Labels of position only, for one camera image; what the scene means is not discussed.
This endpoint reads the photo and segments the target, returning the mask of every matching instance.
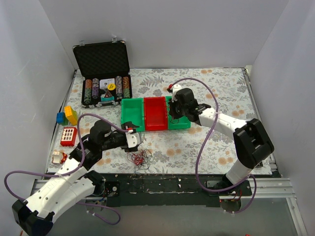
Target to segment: red toy block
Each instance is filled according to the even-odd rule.
[[[61,137],[60,145],[72,147],[75,144],[75,139],[77,137],[77,128],[75,127],[67,127],[63,128],[63,135]]]
[[[167,130],[165,97],[144,98],[144,126],[146,131]]]
[[[63,164],[67,160],[67,158],[68,158],[68,155],[63,153],[63,158],[61,159],[60,164]]]

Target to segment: green plastic bin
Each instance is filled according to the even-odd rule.
[[[144,103],[143,98],[126,98],[122,100],[122,124],[131,121],[137,132],[144,131]]]
[[[172,96],[166,96],[165,97],[167,114],[169,114],[169,105],[168,105],[169,100],[172,100]],[[187,117],[181,117],[181,118],[179,118],[179,120],[177,120],[177,119],[172,120],[171,115],[167,115],[167,117],[168,117],[168,130],[189,129],[190,128],[190,121]]]

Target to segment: blue toy block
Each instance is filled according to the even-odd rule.
[[[63,126],[68,124],[68,120],[65,118],[65,113],[64,112],[57,113],[56,122],[58,124],[63,125]]]

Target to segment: yellow toy block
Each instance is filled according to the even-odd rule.
[[[76,125],[78,122],[78,114],[74,111],[71,106],[64,107],[65,117],[72,125]]]

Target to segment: tangled wires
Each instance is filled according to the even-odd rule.
[[[145,171],[149,169],[153,156],[149,149],[142,149],[138,152],[127,153],[127,159],[135,164],[134,173],[136,174],[139,170]]]
[[[167,106],[167,113],[169,114],[169,110],[170,110],[170,106],[168,105]],[[170,121],[170,123],[172,123],[172,124],[178,124],[179,123],[179,119],[173,119],[173,117],[171,116],[171,121]]]
[[[235,195],[234,195],[234,198],[231,198],[231,199],[226,199],[226,201],[232,201],[232,202],[235,202],[235,201],[239,201],[242,197],[242,190],[240,189],[240,196],[236,199],[236,196],[237,196],[237,192],[235,192]]]

